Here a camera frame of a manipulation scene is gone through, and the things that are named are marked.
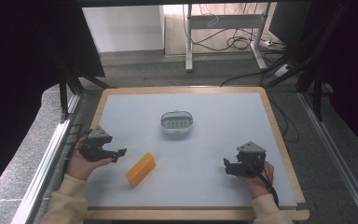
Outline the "white power strip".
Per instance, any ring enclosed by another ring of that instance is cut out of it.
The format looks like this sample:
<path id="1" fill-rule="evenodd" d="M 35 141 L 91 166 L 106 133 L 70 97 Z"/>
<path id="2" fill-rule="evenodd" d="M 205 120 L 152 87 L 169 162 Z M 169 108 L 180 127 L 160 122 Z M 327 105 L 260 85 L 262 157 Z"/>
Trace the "white power strip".
<path id="1" fill-rule="evenodd" d="M 284 64 L 281 68 L 279 68 L 274 76 L 275 77 L 280 77 L 282 75 L 284 75 L 286 72 L 288 72 L 289 70 L 291 70 L 293 68 L 293 66 L 291 64 Z"/>

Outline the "light grey table mat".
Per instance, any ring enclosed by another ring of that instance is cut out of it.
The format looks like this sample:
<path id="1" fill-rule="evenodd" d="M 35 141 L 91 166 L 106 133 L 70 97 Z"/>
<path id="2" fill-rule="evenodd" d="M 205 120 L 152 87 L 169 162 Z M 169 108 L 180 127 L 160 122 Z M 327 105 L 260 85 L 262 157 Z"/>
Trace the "light grey table mat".
<path id="1" fill-rule="evenodd" d="M 192 115 L 189 133 L 161 130 L 161 116 L 175 110 Z M 264 148 L 275 167 L 273 187 L 280 206 L 296 206 L 257 92 L 111 95 L 100 124 L 113 137 L 107 148 L 126 148 L 127 153 L 91 174 L 87 188 L 91 207 L 248 207 L 251 194 L 237 177 L 226 174 L 223 159 L 235 161 L 237 147 L 249 141 Z M 155 157 L 156 167 L 134 188 L 126 173 L 147 152 Z"/>

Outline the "black curtain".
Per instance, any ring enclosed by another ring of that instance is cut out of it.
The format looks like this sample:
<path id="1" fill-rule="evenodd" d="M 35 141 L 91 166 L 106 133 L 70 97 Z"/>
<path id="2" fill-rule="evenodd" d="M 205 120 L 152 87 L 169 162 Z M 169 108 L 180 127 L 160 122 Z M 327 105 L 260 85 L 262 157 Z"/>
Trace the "black curtain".
<path id="1" fill-rule="evenodd" d="M 0 176 L 64 68 L 104 75 L 83 10 L 0 0 Z"/>
<path id="2" fill-rule="evenodd" d="M 358 137 L 358 0 L 281 1 L 269 30 L 300 63 L 316 49 L 341 5 L 345 11 L 323 47 L 317 71 L 333 89 L 331 105 Z"/>

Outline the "orange soap bar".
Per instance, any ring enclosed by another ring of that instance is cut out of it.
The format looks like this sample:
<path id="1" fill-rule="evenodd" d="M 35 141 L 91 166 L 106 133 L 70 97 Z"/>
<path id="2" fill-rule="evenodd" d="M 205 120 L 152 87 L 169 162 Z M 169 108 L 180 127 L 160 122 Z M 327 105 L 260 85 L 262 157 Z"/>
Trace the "orange soap bar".
<path id="1" fill-rule="evenodd" d="M 130 185 L 137 187 L 155 167 L 155 157 L 149 152 L 145 153 L 126 173 Z"/>

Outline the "person's left hand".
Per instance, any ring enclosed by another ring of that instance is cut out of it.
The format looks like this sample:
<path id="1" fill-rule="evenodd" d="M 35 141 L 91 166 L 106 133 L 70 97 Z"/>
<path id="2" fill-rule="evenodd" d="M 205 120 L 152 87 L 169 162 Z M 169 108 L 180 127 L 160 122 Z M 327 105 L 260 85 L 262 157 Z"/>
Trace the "person's left hand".
<path id="1" fill-rule="evenodd" d="M 73 178 L 86 181 L 95 169 L 111 163 L 112 159 L 107 158 L 99 161 L 87 161 L 80 153 L 80 149 L 82 148 L 84 141 L 85 137 L 81 137 L 76 142 L 76 146 L 69 160 L 66 173 Z"/>

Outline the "black metal stand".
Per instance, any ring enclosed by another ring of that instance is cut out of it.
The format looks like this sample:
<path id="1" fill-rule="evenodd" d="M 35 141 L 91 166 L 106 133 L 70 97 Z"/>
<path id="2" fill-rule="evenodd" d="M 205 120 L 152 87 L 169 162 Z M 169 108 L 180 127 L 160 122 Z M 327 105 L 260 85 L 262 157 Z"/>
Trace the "black metal stand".
<path id="1" fill-rule="evenodd" d="M 67 97 L 67 89 L 70 89 L 70 91 L 74 95 L 80 95 L 83 93 L 83 85 L 80 82 L 80 78 L 83 77 L 87 81 L 90 81 L 91 83 L 99 86 L 102 89 L 109 89 L 110 86 L 107 83 L 102 82 L 97 77 L 87 75 L 84 73 L 81 73 L 79 71 L 72 72 L 67 64 L 64 62 L 63 59 L 58 58 L 56 60 L 56 64 L 61 69 L 61 73 L 59 75 L 60 78 L 60 100 L 61 100 L 61 108 L 62 108 L 62 117 L 61 117 L 61 123 L 64 123 L 70 115 L 69 112 L 69 105 L 68 105 L 68 97 Z"/>
<path id="2" fill-rule="evenodd" d="M 323 56 L 324 48 L 327 46 L 333 33 L 336 31 L 337 26 L 339 25 L 346 9 L 348 8 L 348 5 L 349 2 L 347 0 L 342 0 L 337 4 L 332 16 L 324 27 L 324 31 L 322 32 L 320 40 L 317 42 L 315 48 L 307 60 L 264 85 L 264 88 L 274 87 L 282 83 L 287 78 L 301 72 L 302 75 L 296 83 L 296 89 L 300 92 L 303 92 L 307 91 L 310 85 L 313 85 L 312 111 L 319 121 L 323 120 L 321 114 L 323 77 L 318 72 L 318 67 Z"/>

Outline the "person's right hand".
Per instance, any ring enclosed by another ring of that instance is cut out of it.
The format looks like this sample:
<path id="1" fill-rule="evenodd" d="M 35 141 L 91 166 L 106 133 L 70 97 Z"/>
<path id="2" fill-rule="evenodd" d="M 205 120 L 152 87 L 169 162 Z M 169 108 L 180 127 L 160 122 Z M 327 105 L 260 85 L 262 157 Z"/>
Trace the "person's right hand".
<path id="1" fill-rule="evenodd" d="M 261 173 L 267 181 L 272 184 L 274 180 L 274 166 L 265 161 L 265 170 Z M 268 187 L 259 177 L 240 176 L 240 180 L 245 184 L 254 198 L 269 194 Z"/>

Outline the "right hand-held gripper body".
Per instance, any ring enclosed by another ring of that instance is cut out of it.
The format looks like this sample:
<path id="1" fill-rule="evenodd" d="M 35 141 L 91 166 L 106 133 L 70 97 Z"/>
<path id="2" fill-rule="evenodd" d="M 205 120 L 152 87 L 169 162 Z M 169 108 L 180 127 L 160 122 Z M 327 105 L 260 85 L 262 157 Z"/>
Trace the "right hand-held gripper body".
<path id="1" fill-rule="evenodd" d="M 237 147 L 237 160 L 240 163 L 240 176 L 255 177 L 264 170 L 266 150 L 249 141 Z"/>

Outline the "white metal desk frame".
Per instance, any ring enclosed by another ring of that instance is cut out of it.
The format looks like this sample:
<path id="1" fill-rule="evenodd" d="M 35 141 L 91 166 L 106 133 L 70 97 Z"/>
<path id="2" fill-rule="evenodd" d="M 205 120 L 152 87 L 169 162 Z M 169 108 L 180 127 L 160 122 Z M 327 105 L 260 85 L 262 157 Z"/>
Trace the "white metal desk frame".
<path id="1" fill-rule="evenodd" d="M 193 30 L 205 29 L 256 29 L 255 37 L 250 41 L 250 48 L 260 70 L 267 66 L 260 53 L 259 45 L 269 15 L 271 3 L 267 2 L 261 14 L 232 14 L 232 15 L 192 15 L 192 5 L 187 6 L 186 13 L 186 71 L 193 70 Z"/>

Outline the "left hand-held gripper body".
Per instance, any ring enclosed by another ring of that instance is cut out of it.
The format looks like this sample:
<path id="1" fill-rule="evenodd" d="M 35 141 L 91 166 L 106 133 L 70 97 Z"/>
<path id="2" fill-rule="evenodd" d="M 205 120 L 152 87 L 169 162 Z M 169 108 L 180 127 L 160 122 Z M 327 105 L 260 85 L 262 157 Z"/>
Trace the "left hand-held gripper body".
<path id="1" fill-rule="evenodd" d="M 103 150 L 103 145 L 110 143 L 113 137 L 101 126 L 91 130 L 83 142 L 80 153 L 87 161 L 99 161 L 112 158 L 112 151 Z"/>

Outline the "aluminium rail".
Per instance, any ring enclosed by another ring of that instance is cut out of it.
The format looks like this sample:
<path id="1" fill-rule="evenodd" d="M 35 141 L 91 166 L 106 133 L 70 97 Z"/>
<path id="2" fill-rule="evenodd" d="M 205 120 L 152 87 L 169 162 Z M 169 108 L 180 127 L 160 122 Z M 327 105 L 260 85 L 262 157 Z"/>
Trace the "aluminium rail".
<path id="1" fill-rule="evenodd" d="M 69 107 L 69 117 L 57 125 L 48 143 L 44 156 L 42 157 L 42 160 L 34 173 L 34 177 L 10 224 L 27 224 L 31 220 L 35 205 L 38 202 L 40 194 L 42 193 L 42 188 L 45 185 L 48 173 L 52 168 L 53 162 L 55 161 L 62 139 L 68 130 L 72 114 L 76 110 L 79 99 L 79 95 L 73 95 L 67 103 L 67 106 Z"/>
<path id="2" fill-rule="evenodd" d="M 309 96 L 303 92 L 299 93 L 298 96 L 303 106 L 305 107 L 313 126 L 319 134 L 324 147 L 327 150 L 327 153 L 329 154 L 332 162 L 335 164 L 335 167 L 337 168 L 337 171 L 343 183 L 345 184 L 346 189 L 348 190 L 356 207 L 358 208 L 358 181 L 355 179 L 355 176 L 352 173 L 349 165 L 345 162 L 344 158 L 339 152 L 337 144 L 330 135 L 330 132 L 327 131 L 324 123 L 320 121 L 313 112 L 312 103 Z"/>

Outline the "white cabinet panel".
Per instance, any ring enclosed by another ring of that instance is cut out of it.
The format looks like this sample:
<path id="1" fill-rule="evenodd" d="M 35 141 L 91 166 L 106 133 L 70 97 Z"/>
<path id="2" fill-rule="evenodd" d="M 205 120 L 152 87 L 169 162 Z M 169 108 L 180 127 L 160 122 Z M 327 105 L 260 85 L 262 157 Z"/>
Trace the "white cabinet panel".
<path id="1" fill-rule="evenodd" d="M 83 7 L 99 52 L 164 49 L 162 6 Z"/>

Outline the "white soap dish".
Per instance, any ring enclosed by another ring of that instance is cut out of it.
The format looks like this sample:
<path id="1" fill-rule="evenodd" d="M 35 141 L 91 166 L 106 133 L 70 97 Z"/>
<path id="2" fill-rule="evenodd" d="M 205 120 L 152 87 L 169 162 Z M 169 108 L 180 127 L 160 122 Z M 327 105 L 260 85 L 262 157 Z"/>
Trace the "white soap dish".
<path id="1" fill-rule="evenodd" d="M 189 133 L 194 125 L 192 115 L 187 111 L 170 111 L 160 118 L 160 127 L 164 133 Z"/>

